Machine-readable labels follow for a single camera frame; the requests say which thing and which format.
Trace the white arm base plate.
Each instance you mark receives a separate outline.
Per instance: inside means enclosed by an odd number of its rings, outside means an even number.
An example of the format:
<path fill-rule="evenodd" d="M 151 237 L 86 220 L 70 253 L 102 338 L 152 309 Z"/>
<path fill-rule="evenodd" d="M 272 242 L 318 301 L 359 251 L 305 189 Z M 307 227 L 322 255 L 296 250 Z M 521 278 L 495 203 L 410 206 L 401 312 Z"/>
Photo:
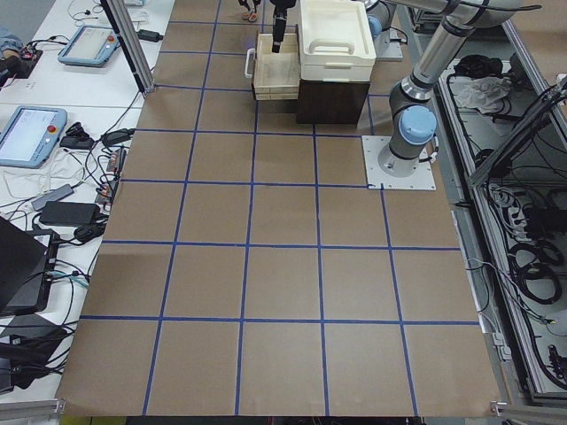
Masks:
<path fill-rule="evenodd" d="M 391 190 L 435 190 L 436 184 L 425 149 L 419 158 L 405 160 L 390 150 L 390 136 L 364 135 L 361 138 L 367 187 Z"/>

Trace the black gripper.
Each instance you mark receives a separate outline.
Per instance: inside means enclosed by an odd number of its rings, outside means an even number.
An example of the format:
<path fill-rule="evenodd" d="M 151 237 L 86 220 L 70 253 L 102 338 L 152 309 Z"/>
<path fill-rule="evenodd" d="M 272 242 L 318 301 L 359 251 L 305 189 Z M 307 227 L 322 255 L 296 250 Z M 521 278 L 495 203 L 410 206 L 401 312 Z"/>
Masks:
<path fill-rule="evenodd" d="M 279 53 L 284 40 L 288 10 L 296 5 L 296 0 L 270 0 L 270 3 L 274 5 L 271 51 Z"/>

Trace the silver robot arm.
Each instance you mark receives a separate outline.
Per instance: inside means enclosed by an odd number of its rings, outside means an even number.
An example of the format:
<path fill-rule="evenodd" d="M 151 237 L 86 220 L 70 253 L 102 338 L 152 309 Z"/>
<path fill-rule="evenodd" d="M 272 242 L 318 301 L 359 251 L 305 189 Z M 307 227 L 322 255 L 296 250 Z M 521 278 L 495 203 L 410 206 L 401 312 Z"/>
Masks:
<path fill-rule="evenodd" d="M 412 72 L 391 91 L 393 133 L 378 154 L 377 163 L 390 176 L 409 177 L 417 169 L 425 145 L 434 136 L 437 119 L 426 106 L 434 85 L 466 39 L 479 28 L 498 26 L 517 12 L 531 12 L 539 4 L 523 1 L 388 1 L 438 13 L 442 20 Z"/>

